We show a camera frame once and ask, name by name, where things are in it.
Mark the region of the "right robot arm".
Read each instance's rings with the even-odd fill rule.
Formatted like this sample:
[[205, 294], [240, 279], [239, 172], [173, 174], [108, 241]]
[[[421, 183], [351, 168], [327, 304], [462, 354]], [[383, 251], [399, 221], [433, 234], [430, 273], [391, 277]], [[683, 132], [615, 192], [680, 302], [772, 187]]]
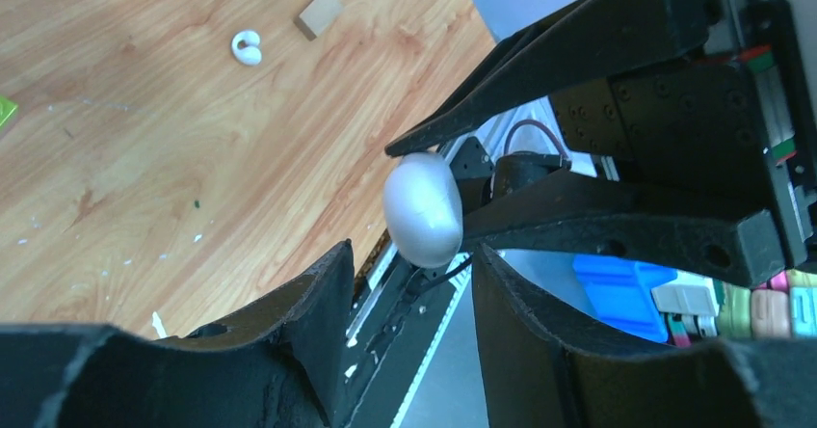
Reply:
[[755, 287], [816, 258], [814, 0], [576, 0], [503, 39], [402, 157], [545, 99], [552, 155], [465, 182], [461, 246], [612, 255]]

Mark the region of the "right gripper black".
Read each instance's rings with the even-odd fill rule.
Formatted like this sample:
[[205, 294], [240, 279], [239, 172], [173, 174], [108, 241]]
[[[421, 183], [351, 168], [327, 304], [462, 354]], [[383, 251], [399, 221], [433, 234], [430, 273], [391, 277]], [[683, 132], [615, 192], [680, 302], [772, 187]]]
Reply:
[[577, 0], [498, 43], [425, 120], [423, 151], [550, 95], [558, 171], [464, 218], [481, 245], [611, 255], [755, 286], [816, 258], [816, 126], [786, 0]]

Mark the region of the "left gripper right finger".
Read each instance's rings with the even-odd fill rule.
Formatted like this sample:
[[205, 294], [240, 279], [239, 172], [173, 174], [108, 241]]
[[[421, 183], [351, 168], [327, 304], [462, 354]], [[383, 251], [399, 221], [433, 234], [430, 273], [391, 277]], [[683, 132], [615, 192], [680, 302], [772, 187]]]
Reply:
[[493, 427], [812, 427], [812, 339], [712, 338], [686, 348], [610, 327], [473, 256], [479, 361]]

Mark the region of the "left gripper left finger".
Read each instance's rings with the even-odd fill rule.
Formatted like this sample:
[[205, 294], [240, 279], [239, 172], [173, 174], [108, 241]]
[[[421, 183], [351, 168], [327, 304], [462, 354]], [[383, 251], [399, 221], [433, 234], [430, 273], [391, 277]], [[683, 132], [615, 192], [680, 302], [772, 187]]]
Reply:
[[185, 337], [5, 324], [5, 427], [335, 427], [354, 287], [349, 241]]

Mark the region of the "white earbud charging case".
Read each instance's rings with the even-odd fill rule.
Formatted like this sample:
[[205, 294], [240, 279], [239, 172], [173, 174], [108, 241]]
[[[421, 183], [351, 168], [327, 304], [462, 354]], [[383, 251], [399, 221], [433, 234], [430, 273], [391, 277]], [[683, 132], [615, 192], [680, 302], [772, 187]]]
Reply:
[[462, 200], [441, 155], [425, 151], [403, 157], [385, 181], [382, 205], [390, 238], [411, 264], [442, 267], [460, 251]]

